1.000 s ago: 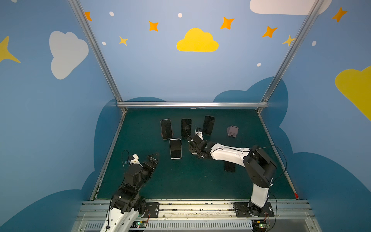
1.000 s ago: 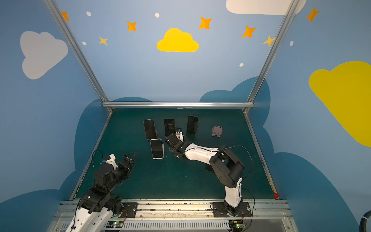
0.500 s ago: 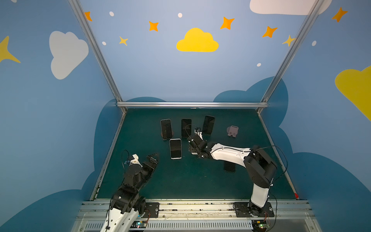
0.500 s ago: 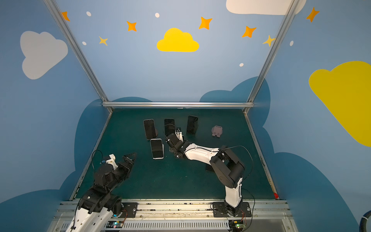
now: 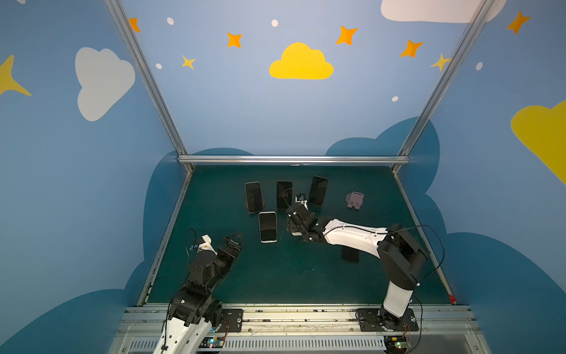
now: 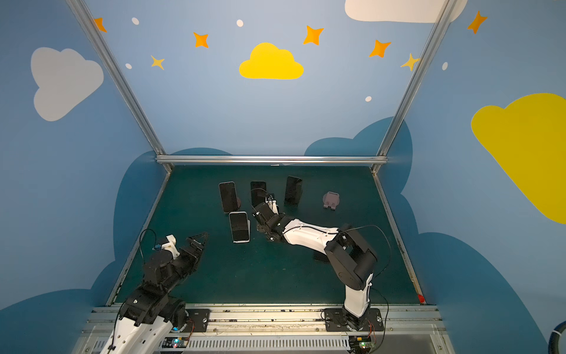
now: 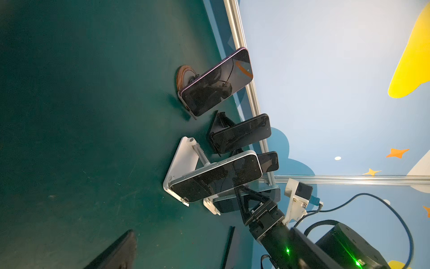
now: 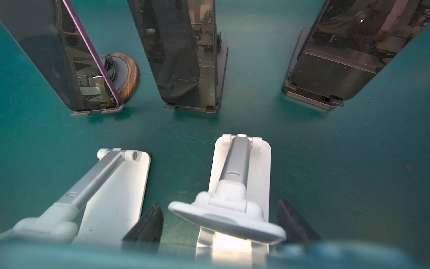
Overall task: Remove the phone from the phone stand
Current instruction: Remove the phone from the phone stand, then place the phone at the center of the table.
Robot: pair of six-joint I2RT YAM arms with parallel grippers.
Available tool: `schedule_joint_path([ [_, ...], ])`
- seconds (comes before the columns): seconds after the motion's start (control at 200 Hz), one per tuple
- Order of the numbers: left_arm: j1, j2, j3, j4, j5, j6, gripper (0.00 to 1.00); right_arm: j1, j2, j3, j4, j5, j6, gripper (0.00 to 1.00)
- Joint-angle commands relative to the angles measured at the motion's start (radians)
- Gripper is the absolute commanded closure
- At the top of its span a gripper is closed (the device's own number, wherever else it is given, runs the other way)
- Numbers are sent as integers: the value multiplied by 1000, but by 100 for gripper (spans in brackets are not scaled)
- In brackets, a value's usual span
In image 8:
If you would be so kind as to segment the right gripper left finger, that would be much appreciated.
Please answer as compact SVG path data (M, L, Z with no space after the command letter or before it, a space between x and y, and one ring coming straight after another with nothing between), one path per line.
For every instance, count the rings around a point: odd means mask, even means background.
M153 204L122 238L123 252L158 252L164 215L159 203Z

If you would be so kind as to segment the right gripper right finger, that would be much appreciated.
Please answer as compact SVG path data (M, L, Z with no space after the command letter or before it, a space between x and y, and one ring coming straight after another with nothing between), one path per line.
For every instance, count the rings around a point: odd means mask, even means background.
M304 244L321 241L321 237L285 199L279 200L276 212L277 224L286 232L286 243Z

